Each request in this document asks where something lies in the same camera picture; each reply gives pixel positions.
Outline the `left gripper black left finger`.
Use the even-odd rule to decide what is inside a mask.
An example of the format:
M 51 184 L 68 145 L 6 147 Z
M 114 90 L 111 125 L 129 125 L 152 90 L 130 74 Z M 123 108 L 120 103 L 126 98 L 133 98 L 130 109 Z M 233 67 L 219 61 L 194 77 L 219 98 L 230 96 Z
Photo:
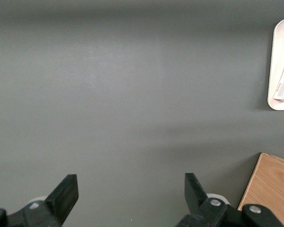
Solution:
M 0 208 L 0 227 L 61 227 L 78 198 L 77 175 L 66 175 L 46 198 L 33 199 L 13 214 Z

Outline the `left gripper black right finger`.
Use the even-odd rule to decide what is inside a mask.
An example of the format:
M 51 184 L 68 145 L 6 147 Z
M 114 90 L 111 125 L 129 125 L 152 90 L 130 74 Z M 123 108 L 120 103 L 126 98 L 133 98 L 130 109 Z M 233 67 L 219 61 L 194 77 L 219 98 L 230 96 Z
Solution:
M 178 227 L 282 227 L 274 213 L 259 204 L 246 204 L 237 210 L 223 200 L 207 196 L 193 173 L 185 174 L 185 199 L 190 214 Z

